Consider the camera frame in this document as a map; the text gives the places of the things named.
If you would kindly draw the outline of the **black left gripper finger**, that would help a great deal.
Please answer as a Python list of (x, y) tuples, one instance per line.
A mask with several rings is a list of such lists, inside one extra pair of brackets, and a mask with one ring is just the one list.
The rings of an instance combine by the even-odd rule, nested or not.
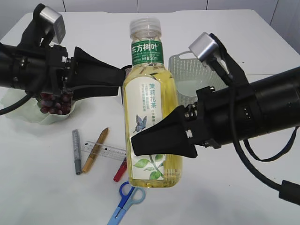
[(73, 100), (78, 101), (85, 98), (93, 97), (111, 97), (117, 96), (118, 86), (70, 86), (70, 90), (73, 92)]
[(118, 87), (124, 80), (122, 69), (92, 57), (79, 47), (75, 48), (67, 76), (68, 87)]

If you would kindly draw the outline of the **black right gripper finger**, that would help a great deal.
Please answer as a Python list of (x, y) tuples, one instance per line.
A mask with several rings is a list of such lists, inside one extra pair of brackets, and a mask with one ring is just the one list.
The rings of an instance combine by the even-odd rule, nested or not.
[(196, 158), (193, 137), (192, 130), (187, 127), (185, 108), (180, 105), (156, 125), (131, 137), (130, 141), (136, 156), (172, 154)]

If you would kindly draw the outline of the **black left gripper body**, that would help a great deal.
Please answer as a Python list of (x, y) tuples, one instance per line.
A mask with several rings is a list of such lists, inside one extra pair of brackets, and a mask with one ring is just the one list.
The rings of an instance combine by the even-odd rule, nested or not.
[(67, 49), (61, 45), (46, 48), (46, 83), (45, 92), (61, 95), (64, 92), (73, 92), (68, 78), (71, 72), (71, 59)]

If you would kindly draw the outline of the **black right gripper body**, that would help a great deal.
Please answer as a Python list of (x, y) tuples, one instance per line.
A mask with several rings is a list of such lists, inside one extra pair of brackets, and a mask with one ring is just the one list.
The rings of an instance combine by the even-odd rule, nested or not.
[(230, 93), (230, 88), (212, 91), (210, 87), (205, 87), (196, 91), (197, 102), (186, 108), (190, 116), (185, 124), (189, 146), (218, 149), (233, 142), (229, 115)]

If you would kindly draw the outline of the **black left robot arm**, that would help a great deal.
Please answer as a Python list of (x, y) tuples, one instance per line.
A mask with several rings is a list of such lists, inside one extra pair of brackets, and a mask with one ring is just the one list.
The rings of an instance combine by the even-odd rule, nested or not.
[(60, 45), (45, 48), (10, 46), (0, 54), (0, 85), (2, 87), (43, 92), (56, 96), (71, 92), (75, 101), (92, 97), (118, 95), (125, 80), (125, 71), (104, 63), (79, 47), (69, 58)]

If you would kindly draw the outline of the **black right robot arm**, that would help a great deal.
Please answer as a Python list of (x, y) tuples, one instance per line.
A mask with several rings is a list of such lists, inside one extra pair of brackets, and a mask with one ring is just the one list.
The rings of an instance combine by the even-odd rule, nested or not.
[[(197, 157), (196, 146), (220, 148), (233, 141), (230, 90), (197, 91), (198, 100), (176, 107), (158, 124), (131, 138), (134, 154)], [(234, 121), (240, 140), (300, 124), (300, 70), (294, 68), (236, 89)]]

